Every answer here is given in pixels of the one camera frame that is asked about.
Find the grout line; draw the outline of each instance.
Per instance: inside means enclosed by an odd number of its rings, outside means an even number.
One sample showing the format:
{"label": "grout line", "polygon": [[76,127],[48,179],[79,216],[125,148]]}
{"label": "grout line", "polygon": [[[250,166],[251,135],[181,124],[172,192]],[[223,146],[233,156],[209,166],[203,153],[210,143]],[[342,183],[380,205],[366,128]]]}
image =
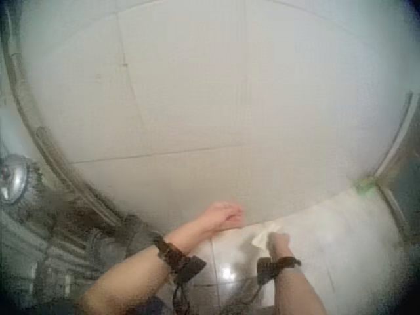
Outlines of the grout line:
{"label": "grout line", "polygon": [[293,8],[293,9],[296,9],[296,10],[299,10],[299,11],[302,11],[302,12],[305,12],[305,13],[307,13],[309,15],[316,16],[317,18],[319,18],[319,19],[321,19],[321,20],[323,20],[325,22],[328,22],[330,24],[333,24],[336,28],[339,28],[340,30],[344,31],[345,33],[348,33],[353,38],[357,39],[359,42],[361,42],[363,45],[365,45],[368,49],[370,49],[371,51],[373,51],[379,58],[382,58],[383,57],[383,55],[374,46],[370,45],[367,41],[365,41],[362,38],[358,37],[355,33],[353,33],[352,31],[350,31],[348,28],[342,26],[340,23],[338,23],[338,22],[336,22],[334,20],[331,20],[331,19],[329,19],[329,18],[327,18],[325,16],[319,15],[318,13],[312,12],[311,10],[307,10],[307,9],[305,9],[303,7],[298,6],[298,5],[294,5],[293,3],[287,3],[287,2],[284,2],[282,0],[266,0],[266,1],[272,2],[272,3],[275,3],[275,4],[278,4],[278,5],[284,5],[286,7]]}
{"label": "grout line", "polygon": [[243,105],[243,116],[242,116],[242,132],[241,132],[241,141],[243,144],[247,143],[249,138],[249,116],[251,113],[251,102],[249,101],[250,88],[249,88],[249,36],[248,36],[248,20],[247,20],[247,1],[241,2],[241,47],[242,47],[242,58],[243,58],[243,73],[241,81],[241,98],[240,104]]}
{"label": "grout line", "polygon": [[222,150],[222,149],[229,149],[229,148],[241,148],[243,147],[242,144],[237,144],[233,146],[216,146],[216,147],[209,147],[209,148],[200,148],[195,150],[181,150],[181,151],[174,151],[174,152],[165,152],[165,153],[154,153],[154,154],[136,154],[133,156],[119,156],[119,157],[105,157],[103,159],[88,159],[82,161],[75,161],[70,162],[70,164],[82,164],[82,163],[92,163],[92,162],[102,162],[102,161],[113,161],[117,159],[134,159],[134,158],[145,158],[145,157],[152,157],[152,156],[166,156],[171,154],[184,154],[190,152],[202,152],[202,151],[212,151],[212,150]]}
{"label": "grout line", "polygon": [[143,145],[144,145],[146,151],[151,152],[151,154],[153,154],[152,141],[150,140],[150,137],[149,137],[150,134],[149,134],[149,132],[146,128],[146,124],[145,124],[144,119],[143,119],[142,110],[140,108],[140,103],[137,99],[137,95],[136,95],[134,87],[133,87],[133,80],[131,78],[130,67],[127,63],[127,56],[125,54],[125,47],[124,47],[124,40],[123,40],[123,32],[121,31],[121,23],[119,21],[119,13],[116,13],[115,16],[117,18],[117,32],[118,32],[119,44],[121,45],[121,50],[122,50],[122,53],[123,53],[123,65],[125,67],[125,71],[126,71],[126,74],[127,74],[128,80],[129,80],[129,88],[130,88],[131,96],[134,100],[135,108],[136,108],[136,111],[137,111],[137,114],[138,114],[138,120],[140,122],[140,128],[139,128],[140,130],[138,130],[138,131],[139,131],[140,135],[144,135],[142,137],[142,142],[143,142]]}
{"label": "grout line", "polygon": [[217,305],[220,310],[222,306],[221,306],[221,298],[219,297],[219,279],[217,278],[217,268],[216,268],[215,250],[213,247],[213,237],[210,239],[210,245],[211,245],[211,258],[213,260],[213,268],[215,270]]}
{"label": "grout line", "polygon": [[118,6],[117,6],[117,13],[123,13],[125,11],[131,10],[131,9],[134,9],[134,8],[137,8],[137,7],[148,7],[149,5],[154,5],[156,3],[162,3],[164,1],[166,1],[166,0],[148,0],[147,2],[136,3],[135,5],[128,6],[127,8],[124,8],[122,10],[119,10]]}

